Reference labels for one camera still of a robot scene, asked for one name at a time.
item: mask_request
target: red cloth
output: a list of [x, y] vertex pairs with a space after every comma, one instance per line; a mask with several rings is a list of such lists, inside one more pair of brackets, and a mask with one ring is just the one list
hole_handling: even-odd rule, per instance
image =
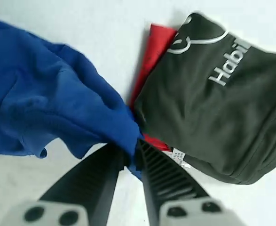
[[[158, 26], [155, 24], [150, 26], [150, 35], [148, 38], [145, 55], [143, 57], [141, 70], [135, 83], [134, 91], [130, 101], [131, 108], [133, 108], [134, 101], [140, 94], [140, 91], [142, 90], [148, 75], [155, 67], [162, 55], [167, 51], [176, 33], [176, 30], [169, 27]], [[144, 136], [147, 142], [157, 147], [159, 150], [170, 151], [170, 148], [160, 140], [150, 137], [147, 134], [144, 134]]]

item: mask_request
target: blue cloth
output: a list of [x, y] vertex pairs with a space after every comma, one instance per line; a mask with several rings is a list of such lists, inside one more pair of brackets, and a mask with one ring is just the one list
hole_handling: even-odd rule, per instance
[[44, 158], [59, 137], [76, 158], [97, 143], [133, 156], [138, 125], [92, 63], [0, 22], [0, 154]]

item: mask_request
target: white logo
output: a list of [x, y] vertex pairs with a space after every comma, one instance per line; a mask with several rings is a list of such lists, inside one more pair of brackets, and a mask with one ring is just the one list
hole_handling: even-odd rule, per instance
[[247, 50], [251, 45], [241, 39], [235, 39], [234, 44], [232, 45], [235, 50], [231, 53], [225, 53], [223, 56], [227, 61], [222, 66], [222, 69], [215, 67], [214, 71], [218, 73], [217, 78], [210, 76], [209, 80], [212, 80], [222, 86], [225, 86], [227, 83], [222, 81], [222, 77], [229, 78], [231, 74], [235, 71], [240, 61], [243, 59], [244, 54], [247, 53]]
[[[190, 21], [192, 20], [192, 18], [189, 16], [187, 18], [187, 20], [185, 21], [184, 24], [188, 24], [190, 23]], [[176, 45], [176, 44], [181, 44], [183, 41], [186, 42], [186, 46], [184, 48], [181, 48], [181, 49], [172, 49], [172, 48], [169, 48], [167, 50], [168, 53], [172, 53], [172, 54], [182, 54], [184, 52], [186, 52], [191, 44], [198, 44], [198, 45], [207, 45], [207, 44], [214, 44], [214, 43], [217, 43], [219, 41], [221, 41], [222, 39], [224, 39], [226, 36], [227, 36], [228, 32], [225, 31], [221, 36], [219, 37], [215, 37], [215, 38], [212, 38], [212, 39], [198, 39], [198, 40], [191, 40], [189, 36], [187, 36], [187, 38], [185, 40], [182, 40], [182, 39], [178, 39], [178, 40], [175, 40], [172, 45]]]

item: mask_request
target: dark green bag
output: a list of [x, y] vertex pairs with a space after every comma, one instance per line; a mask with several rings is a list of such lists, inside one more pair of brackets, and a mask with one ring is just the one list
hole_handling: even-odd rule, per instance
[[220, 181], [252, 184], [276, 167], [276, 54], [190, 15], [134, 110], [143, 132]]

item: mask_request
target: white background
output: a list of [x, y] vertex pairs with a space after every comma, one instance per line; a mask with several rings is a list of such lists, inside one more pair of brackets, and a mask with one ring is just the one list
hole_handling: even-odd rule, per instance
[[[200, 10], [230, 31], [276, 50], [276, 0], [0, 0], [0, 19], [83, 52], [127, 99], [150, 23], [180, 25]], [[40, 197], [79, 161], [60, 140], [48, 157], [0, 156], [0, 219], [13, 205]], [[251, 186], [220, 183], [196, 170], [195, 178], [249, 226], [276, 226], [276, 169]], [[109, 226], [147, 226], [141, 182], [119, 177]]]

